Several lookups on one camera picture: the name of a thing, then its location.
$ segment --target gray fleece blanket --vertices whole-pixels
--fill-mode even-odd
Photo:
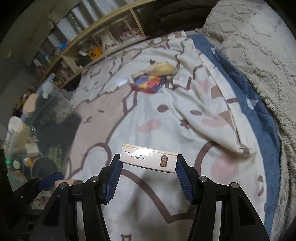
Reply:
[[[296,214],[296,40],[266,4],[222,0],[203,32],[249,79],[279,124],[281,183],[271,230],[278,240]]]

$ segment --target shelving unit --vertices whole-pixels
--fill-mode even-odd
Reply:
[[[83,71],[83,69],[96,62],[99,62],[100,60],[125,47],[147,39],[148,36],[145,35],[141,25],[141,21],[137,17],[134,9],[155,1],[157,0],[137,0],[131,2],[103,16],[98,21],[90,25],[75,39],[68,43],[68,45],[58,54],[58,56],[54,59],[54,61],[51,63],[48,70],[44,74],[41,83],[45,81],[50,73],[57,72],[60,69],[58,67],[59,63],[63,61],[63,64],[66,63],[68,65],[68,68],[71,70],[69,77],[62,84],[58,85],[59,88],[63,88],[67,83],[78,76]],[[124,34],[122,32],[122,29],[120,29],[120,25],[122,26],[122,29],[126,31]],[[91,47],[97,46],[97,55],[92,55],[91,59],[93,59],[93,61],[83,68],[82,66],[77,66],[75,61],[78,61],[81,57],[78,53],[80,50],[79,48],[81,47],[83,41],[87,41],[87,38],[89,38],[89,40],[93,43]],[[109,47],[106,47],[108,45],[106,43],[104,46],[102,45],[103,38],[110,41]]]

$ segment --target white box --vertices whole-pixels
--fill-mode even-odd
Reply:
[[[177,153],[123,144],[120,161],[162,172],[175,172]]]
[[[39,155],[39,149],[37,143],[25,144],[27,157],[35,157]]]

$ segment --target white blanket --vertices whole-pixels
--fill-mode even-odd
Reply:
[[[156,94],[116,89],[150,63],[178,73]],[[218,69],[180,32],[132,46],[86,73],[72,104],[83,120],[71,151],[71,175],[86,181],[123,143],[173,151],[216,183],[241,185],[264,221],[266,180],[252,128]],[[111,240],[187,240],[195,208],[177,175],[124,164],[114,198],[103,206]],[[217,205],[214,240],[219,237]]]

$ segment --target bed sheet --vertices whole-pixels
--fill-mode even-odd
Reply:
[[[228,80],[255,133],[263,157],[267,182],[264,226],[268,235],[270,235],[280,185],[280,140],[276,121],[251,83],[225,58],[220,50],[216,49],[201,34],[192,35],[191,38],[195,47],[201,50]]]
[[[156,94],[117,89],[118,78],[164,60],[178,73]],[[264,221],[266,177],[253,128],[220,69],[184,32],[144,41],[96,64],[71,103],[83,119],[69,178],[97,175],[123,143],[173,151],[216,183],[238,182]],[[115,196],[102,210],[111,240],[177,241],[187,240],[195,207],[175,173],[124,164]],[[214,240],[220,216],[217,203]]]

